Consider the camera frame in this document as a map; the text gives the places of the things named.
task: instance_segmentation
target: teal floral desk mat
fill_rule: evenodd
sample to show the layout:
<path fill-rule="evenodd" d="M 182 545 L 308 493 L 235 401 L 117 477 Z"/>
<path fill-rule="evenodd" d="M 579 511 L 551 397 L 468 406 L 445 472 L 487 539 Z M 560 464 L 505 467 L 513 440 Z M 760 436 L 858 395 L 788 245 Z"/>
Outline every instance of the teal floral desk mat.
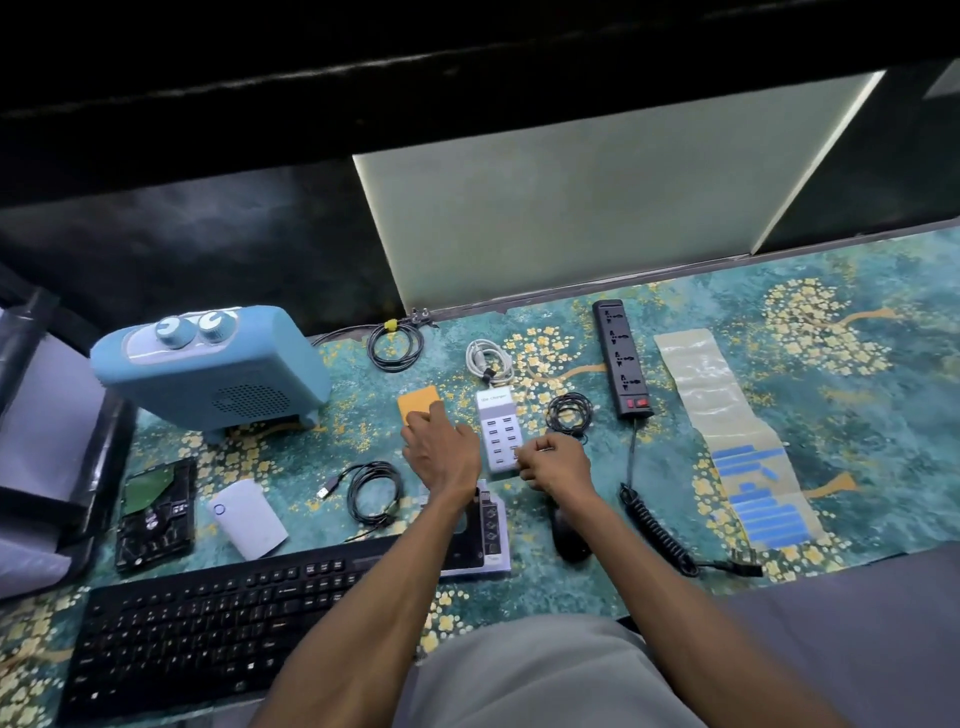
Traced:
<path fill-rule="evenodd" d="M 309 432 L 255 425 L 209 448 L 198 433 L 141 413 L 128 473 L 196 455 L 201 507 L 194 552 L 139 578 L 238 561 L 203 503 L 242 477 L 256 478 L 267 491 L 290 533 L 280 552 L 291 552 L 358 533 L 344 505 L 346 488 L 324 503 L 315 494 L 351 463 L 390 460 L 408 488 L 392 531 L 405 529 L 418 513 L 420 484 L 400 455 L 396 397 L 435 384 L 451 419 L 476 425 L 479 383 L 464 367 L 464 349 L 481 337 L 516 358 L 526 437 L 543 432 L 543 409 L 554 396 L 575 390 L 592 400 L 587 453 L 594 484 L 619 512 L 616 488 L 630 429 L 611 408 L 590 309 L 601 298 L 626 304 L 657 411 L 642 431 L 636 486 L 680 541 L 708 559 L 745 545 L 653 341 L 656 333 L 688 328 L 713 332 L 755 412 L 786 444 L 828 532 L 817 543 L 763 552 L 764 579 L 711 574 L 701 580 L 704 588 L 730 594 L 960 537 L 960 231 L 951 230 L 444 322 L 424 330 L 422 359 L 401 374 L 377 371 L 358 342 L 327 344 L 318 356 L 332 375 L 333 394 Z M 442 584 L 423 626 L 422 653 L 506 619 L 626 613 L 596 559 L 570 566 L 557 556 L 540 494 L 516 476 L 491 485 L 507 504 L 513 573 Z M 386 502 L 384 486 L 364 493 L 371 509 Z M 112 549 L 102 549 L 82 586 L 0 611 L 0 725 L 51 721 L 84 594 L 118 581 L 111 558 Z"/>

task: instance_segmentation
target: space heater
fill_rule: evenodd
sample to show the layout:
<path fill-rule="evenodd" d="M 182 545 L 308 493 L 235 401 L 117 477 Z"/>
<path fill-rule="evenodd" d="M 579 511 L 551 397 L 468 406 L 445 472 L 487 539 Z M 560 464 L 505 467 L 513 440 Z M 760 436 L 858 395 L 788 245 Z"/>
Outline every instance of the space heater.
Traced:
<path fill-rule="evenodd" d="M 148 412 L 219 444 L 226 429 L 296 416 L 318 421 L 330 376 L 282 308 L 254 305 L 122 328 L 93 347 L 94 374 Z"/>

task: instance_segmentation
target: black keyboard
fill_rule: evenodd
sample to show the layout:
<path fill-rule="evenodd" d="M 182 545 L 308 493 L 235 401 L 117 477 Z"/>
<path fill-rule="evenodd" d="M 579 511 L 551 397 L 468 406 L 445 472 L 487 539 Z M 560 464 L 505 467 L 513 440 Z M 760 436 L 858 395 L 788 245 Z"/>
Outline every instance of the black keyboard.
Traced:
<path fill-rule="evenodd" d="M 58 725 L 266 691 L 300 638 L 396 538 L 92 590 Z"/>

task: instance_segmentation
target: mouse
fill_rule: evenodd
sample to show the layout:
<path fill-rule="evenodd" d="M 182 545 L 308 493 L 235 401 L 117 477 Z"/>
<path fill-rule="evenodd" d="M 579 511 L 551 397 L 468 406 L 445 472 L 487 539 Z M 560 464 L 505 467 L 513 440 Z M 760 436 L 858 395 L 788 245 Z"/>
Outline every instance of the mouse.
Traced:
<path fill-rule="evenodd" d="M 550 516 L 550 530 L 553 531 L 553 546 L 564 561 L 576 564 L 593 553 L 552 498 L 547 501 L 547 513 Z"/>

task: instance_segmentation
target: yellow sticky note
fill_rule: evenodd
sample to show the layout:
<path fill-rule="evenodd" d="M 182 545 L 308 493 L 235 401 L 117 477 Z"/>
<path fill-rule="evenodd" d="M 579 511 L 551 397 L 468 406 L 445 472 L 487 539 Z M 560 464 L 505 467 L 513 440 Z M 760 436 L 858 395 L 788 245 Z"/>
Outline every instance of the yellow sticky note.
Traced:
<path fill-rule="evenodd" d="M 440 394 L 432 384 L 415 392 L 400 395 L 396 398 L 396 404 L 400 408 L 400 419 L 406 425 L 408 414 L 411 412 L 429 412 L 430 405 L 435 401 L 440 401 Z"/>

